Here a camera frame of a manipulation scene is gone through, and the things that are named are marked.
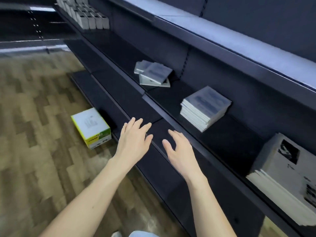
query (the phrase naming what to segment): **hand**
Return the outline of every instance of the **hand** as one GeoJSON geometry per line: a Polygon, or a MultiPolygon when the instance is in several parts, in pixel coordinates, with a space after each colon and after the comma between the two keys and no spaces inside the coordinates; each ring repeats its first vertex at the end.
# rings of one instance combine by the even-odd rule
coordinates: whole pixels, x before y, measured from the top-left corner
{"type": "Polygon", "coordinates": [[[121,137],[113,159],[129,171],[148,151],[153,135],[145,138],[146,132],[151,127],[148,123],[140,128],[142,119],[135,121],[133,117],[125,123],[121,130],[121,137]]]}
{"type": "Polygon", "coordinates": [[[176,142],[176,149],[173,150],[171,144],[167,140],[163,140],[162,144],[171,164],[183,176],[186,182],[203,174],[189,140],[182,133],[177,131],[168,130],[168,132],[176,142]]]}

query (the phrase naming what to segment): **right arm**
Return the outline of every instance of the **right arm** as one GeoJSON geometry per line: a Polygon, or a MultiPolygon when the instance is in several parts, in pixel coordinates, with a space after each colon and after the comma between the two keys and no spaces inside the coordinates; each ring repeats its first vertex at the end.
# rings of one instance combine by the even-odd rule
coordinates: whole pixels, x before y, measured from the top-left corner
{"type": "Polygon", "coordinates": [[[188,139],[177,131],[168,132],[176,142],[176,149],[173,150],[167,140],[162,143],[170,162],[188,184],[197,237],[236,237],[195,159],[188,139]]]}

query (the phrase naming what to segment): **wooden floor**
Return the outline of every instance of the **wooden floor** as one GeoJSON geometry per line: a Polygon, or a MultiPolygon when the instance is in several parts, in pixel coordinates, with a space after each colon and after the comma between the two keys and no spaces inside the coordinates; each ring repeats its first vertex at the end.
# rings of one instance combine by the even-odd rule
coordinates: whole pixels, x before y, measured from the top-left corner
{"type": "MultiPolygon", "coordinates": [[[[0,58],[0,237],[38,236],[116,151],[114,140],[88,150],[71,122],[90,108],[67,76],[82,69],[70,52],[0,58]]],[[[285,236],[264,223],[260,237],[285,236]]],[[[95,236],[117,230],[187,236],[136,169],[95,236]]]]}

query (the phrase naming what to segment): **stack of white paper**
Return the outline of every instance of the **stack of white paper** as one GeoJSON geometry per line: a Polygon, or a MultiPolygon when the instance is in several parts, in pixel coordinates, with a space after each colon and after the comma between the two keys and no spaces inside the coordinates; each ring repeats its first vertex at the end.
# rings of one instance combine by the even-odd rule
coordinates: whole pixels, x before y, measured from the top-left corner
{"type": "Polygon", "coordinates": [[[109,29],[109,19],[88,4],[88,0],[56,0],[82,29],[109,29]]]}
{"type": "Polygon", "coordinates": [[[231,103],[207,86],[182,101],[180,114],[203,132],[224,116],[231,103]]]}
{"type": "Polygon", "coordinates": [[[135,65],[134,73],[139,74],[139,83],[144,86],[170,87],[168,76],[172,69],[157,62],[141,61],[135,65]]]}
{"type": "Polygon", "coordinates": [[[316,225],[316,157],[278,133],[262,148],[247,176],[297,224],[316,225]]]}

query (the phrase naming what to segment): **person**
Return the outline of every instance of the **person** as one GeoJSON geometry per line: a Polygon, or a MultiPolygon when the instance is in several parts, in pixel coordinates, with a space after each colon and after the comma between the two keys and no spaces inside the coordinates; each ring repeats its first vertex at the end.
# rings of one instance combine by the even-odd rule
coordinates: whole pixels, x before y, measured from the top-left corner
{"type": "MultiPolygon", "coordinates": [[[[124,124],[113,158],[94,181],[59,213],[41,237],[94,235],[120,182],[149,149],[153,135],[146,137],[146,133],[151,123],[140,127],[142,122],[142,119],[135,121],[132,118],[124,124]]],[[[177,131],[168,132],[176,143],[175,150],[167,140],[162,143],[171,164],[189,187],[197,237],[236,237],[195,159],[188,139],[177,131]]],[[[156,235],[135,231],[130,236],[156,235]]]]}

